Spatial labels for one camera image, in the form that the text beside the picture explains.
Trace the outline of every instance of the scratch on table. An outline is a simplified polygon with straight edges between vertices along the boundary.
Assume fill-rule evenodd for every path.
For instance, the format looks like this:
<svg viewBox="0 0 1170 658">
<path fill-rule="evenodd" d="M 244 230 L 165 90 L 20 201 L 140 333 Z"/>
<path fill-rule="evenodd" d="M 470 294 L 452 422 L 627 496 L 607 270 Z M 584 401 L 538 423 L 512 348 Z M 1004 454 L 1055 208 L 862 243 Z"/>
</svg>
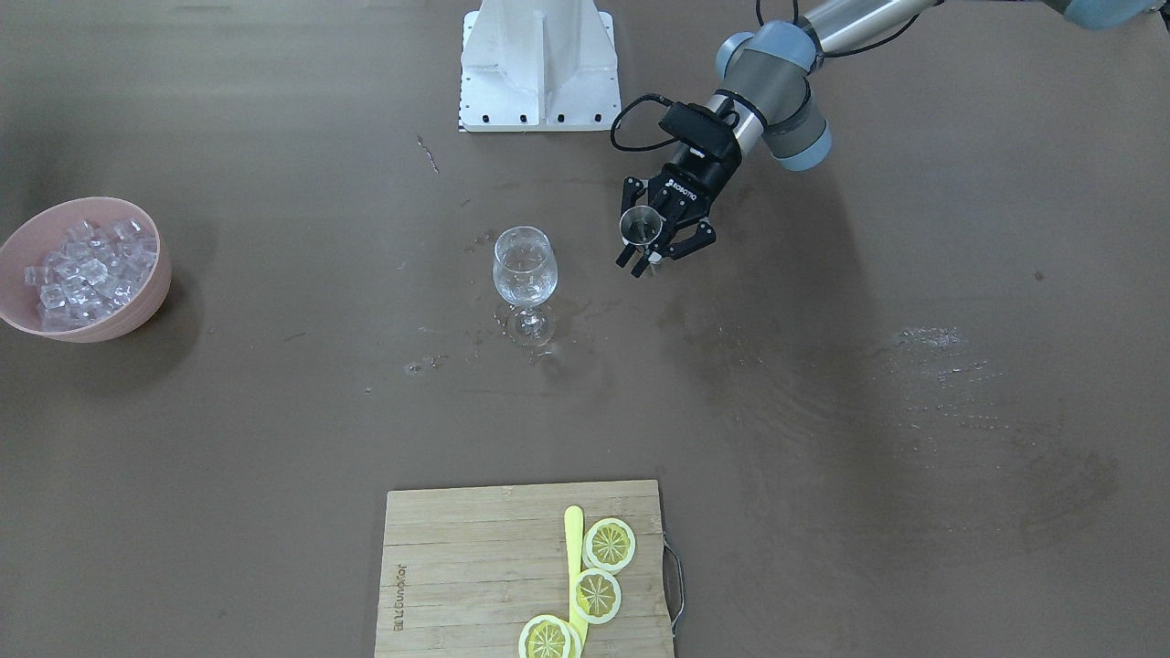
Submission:
<svg viewBox="0 0 1170 658">
<path fill-rule="evenodd" d="M 427 155 L 427 160 L 431 162 L 431 169 L 433 169 L 435 173 L 439 173 L 439 165 L 435 164 L 435 157 L 431 155 L 431 149 L 427 149 L 427 145 L 422 143 L 422 136 L 415 133 L 414 137 L 419 140 L 419 148 Z"/>
</svg>

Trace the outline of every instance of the logo on cutting board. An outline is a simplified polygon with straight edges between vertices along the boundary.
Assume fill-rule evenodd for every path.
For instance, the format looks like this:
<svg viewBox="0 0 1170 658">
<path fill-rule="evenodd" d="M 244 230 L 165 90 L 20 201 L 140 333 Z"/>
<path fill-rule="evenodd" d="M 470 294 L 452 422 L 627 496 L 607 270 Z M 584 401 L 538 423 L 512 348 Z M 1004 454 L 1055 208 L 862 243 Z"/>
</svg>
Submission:
<svg viewBox="0 0 1170 658">
<path fill-rule="evenodd" d="M 394 592 L 394 630 L 400 631 L 406 621 L 406 564 L 399 564 L 394 576 L 394 587 L 398 588 Z"/>
</svg>

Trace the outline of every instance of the wooden cutting board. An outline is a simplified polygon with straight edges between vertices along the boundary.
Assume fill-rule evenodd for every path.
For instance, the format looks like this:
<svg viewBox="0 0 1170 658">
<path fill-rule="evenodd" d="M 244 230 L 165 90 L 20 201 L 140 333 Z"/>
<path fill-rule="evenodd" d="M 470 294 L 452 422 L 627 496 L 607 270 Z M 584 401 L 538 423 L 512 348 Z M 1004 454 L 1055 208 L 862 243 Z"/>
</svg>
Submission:
<svg viewBox="0 0 1170 658">
<path fill-rule="evenodd" d="M 621 609 L 590 626 L 583 658 L 673 658 L 655 480 L 391 492 L 374 656 L 514 658 L 530 618 L 567 619 L 570 505 L 586 530 L 617 516 L 638 539 Z"/>
</svg>

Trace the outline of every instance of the wine glass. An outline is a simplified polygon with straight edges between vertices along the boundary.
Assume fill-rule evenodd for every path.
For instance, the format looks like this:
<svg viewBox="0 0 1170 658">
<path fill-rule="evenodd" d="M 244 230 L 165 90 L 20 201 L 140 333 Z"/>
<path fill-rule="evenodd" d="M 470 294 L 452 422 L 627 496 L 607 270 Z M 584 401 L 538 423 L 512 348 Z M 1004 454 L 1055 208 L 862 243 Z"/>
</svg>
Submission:
<svg viewBox="0 0 1170 658">
<path fill-rule="evenodd" d="M 552 317 L 539 308 L 557 288 L 557 259 L 548 235 L 531 226 L 515 226 L 501 233 L 491 280 L 511 307 L 507 328 L 512 341 L 543 345 L 552 340 Z"/>
</svg>

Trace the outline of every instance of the yellow handle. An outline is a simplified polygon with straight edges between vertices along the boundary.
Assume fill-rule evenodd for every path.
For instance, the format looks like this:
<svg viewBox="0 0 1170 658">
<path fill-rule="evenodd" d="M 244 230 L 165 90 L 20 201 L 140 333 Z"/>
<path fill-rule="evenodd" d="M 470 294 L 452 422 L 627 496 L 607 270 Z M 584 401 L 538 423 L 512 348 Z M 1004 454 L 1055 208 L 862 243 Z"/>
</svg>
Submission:
<svg viewBox="0 0 1170 658">
<path fill-rule="evenodd" d="M 565 554 L 569 556 L 569 625 L 581 636 L 581 645 L 585 644 L 585 635 L 589 633 L 589 622 L 577 614 L 573 608 L 573 583 L 581 573 L 581 542 L 585 536 L 585 514 L 576 505 L 565 508 Z"/>
</svg>

